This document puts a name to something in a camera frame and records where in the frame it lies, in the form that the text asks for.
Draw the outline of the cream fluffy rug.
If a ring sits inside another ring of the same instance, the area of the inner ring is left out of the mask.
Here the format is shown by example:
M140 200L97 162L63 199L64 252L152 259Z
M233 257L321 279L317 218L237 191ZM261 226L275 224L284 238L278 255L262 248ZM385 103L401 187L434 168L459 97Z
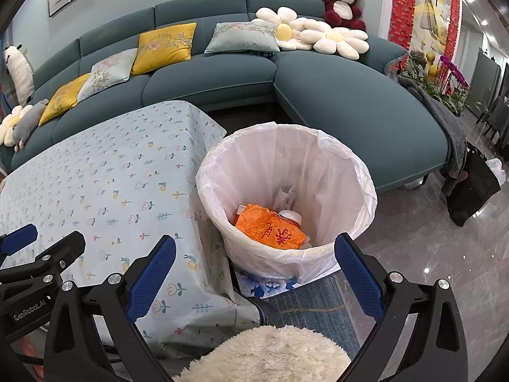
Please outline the cream fluffy rug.
M176 381L336 381L347 352L310 329L286 325L242 331L194 360Z

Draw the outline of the grey throw blanket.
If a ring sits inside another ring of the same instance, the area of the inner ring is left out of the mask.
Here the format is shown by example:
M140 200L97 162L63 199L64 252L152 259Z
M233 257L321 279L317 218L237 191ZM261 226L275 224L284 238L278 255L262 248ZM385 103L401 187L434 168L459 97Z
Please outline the grey throw blanket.
M464 167L467 162L469 148L467 135L461 120L414 80L399 75L397 81L427 108L427 111L430 112L446 137L448 152L442 193L448 197L457 184L465 180L467 176Z

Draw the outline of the light blue cushion left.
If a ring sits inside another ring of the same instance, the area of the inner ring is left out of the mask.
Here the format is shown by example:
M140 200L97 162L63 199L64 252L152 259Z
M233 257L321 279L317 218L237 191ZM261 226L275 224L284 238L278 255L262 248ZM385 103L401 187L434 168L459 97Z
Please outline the light blue cushion left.
M131 48L113 54L97 62L81 87L77 100L81 102L113 85L129 80L132 66L136 60L137 49Z

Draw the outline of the orange bag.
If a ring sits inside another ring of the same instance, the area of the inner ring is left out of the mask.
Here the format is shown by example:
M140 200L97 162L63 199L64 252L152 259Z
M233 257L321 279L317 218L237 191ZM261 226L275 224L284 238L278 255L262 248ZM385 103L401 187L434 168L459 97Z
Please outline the orange bag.
M301 249L307 238L296 221L251 203L239 206L235 227L251 240L279 250Z

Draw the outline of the white daisy cushion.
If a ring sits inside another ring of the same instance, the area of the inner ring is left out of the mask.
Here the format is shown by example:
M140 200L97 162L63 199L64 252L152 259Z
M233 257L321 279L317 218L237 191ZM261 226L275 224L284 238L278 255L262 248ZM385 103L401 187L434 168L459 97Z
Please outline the white daisy cushion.
M275 26L275 40L281 50L311 50L323 34L308 25L313 19L298 17L298 14L288 7L280 7L277 11L262 7L255 13L254 22L272 23Z
M304 29L299 32L298 39L318 53L337 54L348 60L358 60L369 50L366 32L343 27L332 28L325 22L313 19L304 21Z
M14 147L14 126L27 114L33 106L28 104L26 106L17 105L10 114L8 114L0 126L0 144L5 147Z

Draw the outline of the light blue cushion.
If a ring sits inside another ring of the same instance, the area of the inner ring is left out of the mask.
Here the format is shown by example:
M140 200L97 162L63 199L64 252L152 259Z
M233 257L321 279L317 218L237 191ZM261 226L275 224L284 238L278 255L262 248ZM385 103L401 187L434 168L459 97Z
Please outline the light blue cushion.
M265 21L217 23L205 54L278 53L276 26Z
M97 62L81 87L77 100L81 102L113 85L129 80L132 66L136 60L137 49L131 48L113 54Z

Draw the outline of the floral light blue tablecloth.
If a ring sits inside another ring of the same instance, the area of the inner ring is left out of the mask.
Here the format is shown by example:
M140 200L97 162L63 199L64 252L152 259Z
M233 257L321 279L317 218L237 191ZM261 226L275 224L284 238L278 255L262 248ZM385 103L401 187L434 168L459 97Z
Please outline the floral light blue tablecloth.
M28 263L70 232L85 252L63 272L79 286L127 271L162 236L176 259L148 312L136 322L152 348L213 348L258 326L259 310L235 291L229 260L205 213L196 174L226 132L185 101L156 103L86 129L7 177L1 230L26 224L36 242L9 257Z

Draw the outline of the white daisy cushion right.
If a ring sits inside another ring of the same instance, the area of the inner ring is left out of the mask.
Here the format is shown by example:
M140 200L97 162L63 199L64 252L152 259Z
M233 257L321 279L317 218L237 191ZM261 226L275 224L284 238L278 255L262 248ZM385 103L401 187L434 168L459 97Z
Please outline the white daisy cushion right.
M332 28L325 22L313 19L304 21L304 29L299 32L298 39L318 53L337 54L348 60L358 60L369 50L366 32L343 27Z

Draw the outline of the black bag on floor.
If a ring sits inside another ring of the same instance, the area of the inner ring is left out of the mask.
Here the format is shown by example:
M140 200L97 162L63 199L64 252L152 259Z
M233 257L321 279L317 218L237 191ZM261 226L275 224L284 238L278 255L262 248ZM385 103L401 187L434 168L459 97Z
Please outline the black bag on floor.
M459 227L463 227L490 197L500 191L499 181L488 167L485 155L470 142L463 171L465 179L458 182L446 197L450 218Z

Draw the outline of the grey plush mouse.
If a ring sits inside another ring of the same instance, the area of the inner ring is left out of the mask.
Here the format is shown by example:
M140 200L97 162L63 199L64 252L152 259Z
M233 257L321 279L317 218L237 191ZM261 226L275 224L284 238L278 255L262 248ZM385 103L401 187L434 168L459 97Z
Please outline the grey plush mouse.
M27 105L22 110L23 116L13 129L14 150L16 152L24 148L28 138L38 126L48 103L49 100L45 98L35 105Z

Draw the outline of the red decorated wall panel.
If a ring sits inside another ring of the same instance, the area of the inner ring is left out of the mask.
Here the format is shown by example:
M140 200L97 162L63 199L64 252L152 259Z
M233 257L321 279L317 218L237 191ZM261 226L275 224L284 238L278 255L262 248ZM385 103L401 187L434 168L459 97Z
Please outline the red decorated wall panel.
M392 0L388 40L406 51L418 49L437 62L455 58L462 0Z

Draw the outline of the light blue cushion right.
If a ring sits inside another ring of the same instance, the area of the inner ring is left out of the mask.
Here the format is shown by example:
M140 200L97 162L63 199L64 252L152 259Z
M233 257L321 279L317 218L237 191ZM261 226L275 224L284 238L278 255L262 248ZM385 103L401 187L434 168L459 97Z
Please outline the light blue cushion right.
M278 53L276 26L265 21L217 23L205 54Z

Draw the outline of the red white teddy bear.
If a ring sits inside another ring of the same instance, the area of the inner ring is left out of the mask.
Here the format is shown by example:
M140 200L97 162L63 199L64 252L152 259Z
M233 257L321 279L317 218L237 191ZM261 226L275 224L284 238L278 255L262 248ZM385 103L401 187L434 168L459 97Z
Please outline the red white teddy bear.
M325 5L325 22L331 28L366 30L366 24L361 19L362 11L357 6L358 0L321 0Z

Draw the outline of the white daisy cushion left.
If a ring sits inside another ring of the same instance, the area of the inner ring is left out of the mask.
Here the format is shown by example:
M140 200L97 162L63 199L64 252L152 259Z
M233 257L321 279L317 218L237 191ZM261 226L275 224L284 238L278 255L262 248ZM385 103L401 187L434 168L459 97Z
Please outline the white daisy cushion left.
M33 106L28 104L26 106L17 105L10 114L8 114L0 126L0 144L5 147L14 147L14 126L27 114Z

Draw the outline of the white paper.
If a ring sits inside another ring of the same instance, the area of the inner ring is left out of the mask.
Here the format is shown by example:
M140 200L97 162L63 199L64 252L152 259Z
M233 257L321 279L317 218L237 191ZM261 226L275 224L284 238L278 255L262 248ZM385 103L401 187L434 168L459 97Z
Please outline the white paper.
M296 186L280 187L274 199L274 209L280 212L283 209L292 209L296 199Z

